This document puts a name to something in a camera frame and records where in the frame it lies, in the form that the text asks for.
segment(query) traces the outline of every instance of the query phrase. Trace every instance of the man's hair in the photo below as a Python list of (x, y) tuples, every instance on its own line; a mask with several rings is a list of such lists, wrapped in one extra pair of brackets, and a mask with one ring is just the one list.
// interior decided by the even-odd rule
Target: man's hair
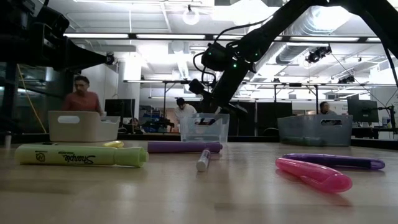
[(183, 98), (177, 99), (177, 105), (182, 106), (182, 105), (184, 105), (184, 103), (185, 103), (185, 100)]
[(326, 103), (328, 103), (328, 102), (324, 101), (324, 102), (320, 103), (319, 107), (322, 108)]
[(90, 84), (90, 81), (88, 81), (88, 78), (83, 75), (76, 76), (75, 81), (83, 81), (87, 84)]

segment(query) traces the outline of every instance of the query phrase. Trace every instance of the table surface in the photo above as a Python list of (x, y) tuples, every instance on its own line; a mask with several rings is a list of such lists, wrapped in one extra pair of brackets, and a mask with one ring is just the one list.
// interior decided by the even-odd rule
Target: table surface
[[(127, 145), (143, 142), (126, 142)], [(325, 194), (275, 168), (286, 153), (383, 159), (382, 171)], [(0, 149), (0, 223), (395, 223), (398, 151), (229, 143), (197, 173), (198, 154), (150, 154), (142, 168), (30, 166)]]

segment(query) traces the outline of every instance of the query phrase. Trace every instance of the person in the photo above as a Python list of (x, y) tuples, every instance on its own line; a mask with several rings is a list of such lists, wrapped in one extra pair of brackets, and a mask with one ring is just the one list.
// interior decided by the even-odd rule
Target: person
[(332, 111), (330, 109), (328, 102), (324, 101), (324, 102), (320, 103), (319, 107), (320, 107), (321, 114), (337, 115), (334, 111)]
[(174, 109), (174, 113), (178, 123), (180, 123), (180, 120), (184, 116), (189, 116), (191, 114), (197, 113), (196, 109), (188, 103), (185, 103), (185, 100), (183, 98), (177, 99), (177, 105), (178, 106)]
[(87, 77), (79, 75), (75, 78), (75, 89), (69, 93), (63, 103), (63, 111), (96, 111), (100, 116), (103, 115), (100, 100), (94, 92), (88, 91), (90, 81)]
[(133, 134), (144, 134), (144, 131), (141, 129), (141, 125), (139, 125), (137, 118), (131, 119), (130, 124), (132, 124), (132, 133)]

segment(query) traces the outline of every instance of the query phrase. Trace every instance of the pink highlighter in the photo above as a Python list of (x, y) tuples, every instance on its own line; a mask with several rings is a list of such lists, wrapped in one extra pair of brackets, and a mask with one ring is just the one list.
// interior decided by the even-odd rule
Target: pink highlighter
[(323, 192), (339, 193), (353, 186), (348, 176), (329, 167), (284, 158), (277, 159), (275, 164), (279, 169), (299, 177), (308, 185)]

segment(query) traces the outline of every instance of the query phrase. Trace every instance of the man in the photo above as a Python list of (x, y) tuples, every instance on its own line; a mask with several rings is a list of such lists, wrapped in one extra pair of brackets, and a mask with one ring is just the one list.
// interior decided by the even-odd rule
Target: man
[(180, 123), (180, 120), (184, 116), (189, 116), (191, 114), (197, 113), (196, 109), (188, 103), (185, 103), (185, 100), (183, 98), (177, 99), (177, 105), (178, 107), (174, 109), (174, 113), (178, 123)]
[(62, 110), (64, 111), (96, 111), (99, 115), (103, 115), (100, 100), (96, 93), (87, 91), (90, 87), (88, 78), (79, 75), (75, 78), (74, 93), (69, 93), (65, 98)]
[(334, 111), (330, 110), (328, 102), (322, 102), (319, 107), (321, 109), (321, 114), (337, 115)]

